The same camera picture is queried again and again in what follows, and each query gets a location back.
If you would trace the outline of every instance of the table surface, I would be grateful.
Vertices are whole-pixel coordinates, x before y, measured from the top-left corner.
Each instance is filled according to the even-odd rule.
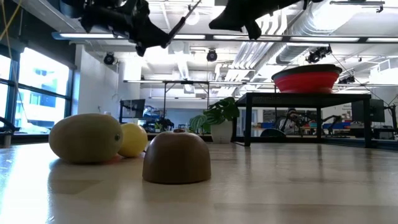
[[[143,158],[60,161],[0,149],[0,223],[377,223],[398,220],[398,153],[322,144],[209,144],[211,180],[142,180]]]
[[[253,107],[325,108],[371,98],[368,94],[246,93],[236,102],[246,106],[252,96]]]

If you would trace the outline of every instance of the ceiling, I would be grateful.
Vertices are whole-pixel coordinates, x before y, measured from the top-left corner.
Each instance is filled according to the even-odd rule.
[[[381,13],[376,13],[377,6],[357,6],[356,14],[354,14],[350,19],[348,19],[342,26],[334,30],[330,35],[388,35],[397,36],[398,35],[398,1],[396,0],[385,0],[384,10]],[[223,31],[223,30],[210,30],[208,28],[209,22],[214,19],[220,12],[224,9],[226,1],[221,0],[203,0],[199,7],[195,10],[195,13],[189,18],[191,20],[198,19],[195,25],[186,24],[182,30],[181,34],[237,34],[237,32]],[[149,1],[150,4],[150,19],[151,21],[161,28],[162,30],[168,32],[182,16],[187,13],[187,5],[192,4],[190,1]],[[80,27],[79,22],[76,19],[66,18],[64,15],[60,14],[55,10],[49,2],[46,0],[35,0],[35,1],[24,1],[22,7],[32,13],[34,16],[46,22],[48,25],[52,26],[54,29],[60,32],[83,32]],[[283,9],[280,12],[280,17],[277,18],[279,21],[278,29],[282,27],[284,23],[282,17],[285,15],[285,23],[288,28],[294,26],[296,19],[302,16],[303,12],[301,10],[302,2],[293,5],[287,9]],[[337,19],[339,15],[334,17],[327,17],[324,23],[333,21]],[[273,25],[275,21],[268,18],[269,25]],[[280,34],[284,34],[288,31],[282,30]],[[127,61],[131,57],[135,57],[134,45],[126,40],[91,40],[90,42],[84,42],[86,44],[86,49],[91,51],[91,54],[102,61],[106,52],[115,51],[115,56],[120,61]],[[189,47],[188,54],[186,54],[184,61],[187,65],[189,71],[203,71],[202,80],[209,79],[208,73],[214,73],[212,77],[228,78],[230,74],[227,71],[220,72],[217,76],[217,64],[232,64],[234,60],[237,60],[239,53],[244,50],[244,45],[242,42],[220,42],[220,41],[190,41],[186,42]],[[254,60],[254,53],[257,48],[252,47],[252,52],[246,52],[246,60]],[[264,67],[259,65],[264,61],[264,57],[272,56],[271,50],[273,49],[271,44],[268,46],[268,51],[263,51],[262,55],[258,55],[258,62],[255,64],[253,69],[255,71],[246,71],[244,74],[239,74],[234,79],[235,81],[239,79],[246,78],[248,80],[257,80],[259,82],[269,82],[267,79],[270,74],[264,75],[260,71],[264,71]],[[292,65],[303,64],[304,58],[308,55],[308,51],[313,49],[310,47],[307,51],[300,54],[292,62]],[[350,70],[354,69],[355,75],[358,80],[366,82],[369,76],[369,69],[378,62],[385,61],[389,57],[394,57],[398,55],[398,45],[394,44],[331,44],[333,54],[339,60],[332,56],[327,56],[320,63],[334,63],[337,66],[344,67],[344,69]],[[217,62],[207,62],[206,55],[208,49],[216,49],[218,54]],[[144,56],[144,63],[142,64],[142,75],[149,79],[151,75],[154,74],[169,74],[172,75],[173,72],[180,69],[180,64],[178,60],[180,57],[170,54],[168,49],[162,49],[160,47],[153,47],[147,49]],[[268,68],[272,68],[271,71],[276,71],[279,67],[282,69],[290,68],[292,66],[275,66],[264,64]],[[157,85],[143,84],[141,88],[163,88]],[[266,86],[255,87],[255,90],[261,90],[266,88]]]

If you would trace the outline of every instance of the window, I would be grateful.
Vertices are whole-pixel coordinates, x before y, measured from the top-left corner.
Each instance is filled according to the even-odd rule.
[[[0,55],[0,78],[8,80],[10,77],[11,59]]]
[[[25,48],[24,53],[21,54],[19,83],[66,95],[69,71],[66,65]]]
[[[30,90],[19,90],[14,125],[27,133],[44,132],[65,116],[65,99],[36,93]]]
[[[3,118],[6,117],[7,93],[8,93],[8,86],[0,84],[0,116]]]

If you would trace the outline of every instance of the table leg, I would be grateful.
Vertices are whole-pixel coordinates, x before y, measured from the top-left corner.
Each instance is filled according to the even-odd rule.
[[[236,141],[236,127],[238,126],[238,119],[234,118],[232,120],[232,138],[231,138],[231,142],[235,142]]]
[[[244,128],[244,146],[250,146],[251,142],[251,111],[252,96],[248,95],[246,98],[246,125]]]
[[[320,141],[322,138],[322,111],[317,108],[317,139]]]
[[[372,129],[371,129],[371,109],[370,100],[363,101],[363,123],[364,123],[364,136],[365,147],[369,148],[372,145]]]

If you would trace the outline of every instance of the black table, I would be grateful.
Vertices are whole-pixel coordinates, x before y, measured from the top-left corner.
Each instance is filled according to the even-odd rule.
[[[236,106],[246,107],[246,126],[244,132],[244,146],[251,144],[251,113],[252,107],[294,107],[317,109],[317,138],[322,139],[321,109],[329,106],[342,105],[356,101],[363,101],[364,110],[364,138],[365,147],[371,147],[371,117],[370,99],[367,94],[313,94],[313,93],[246,93],[237,102]],[[233,141],[236,141],[237,122],[234,120]]]

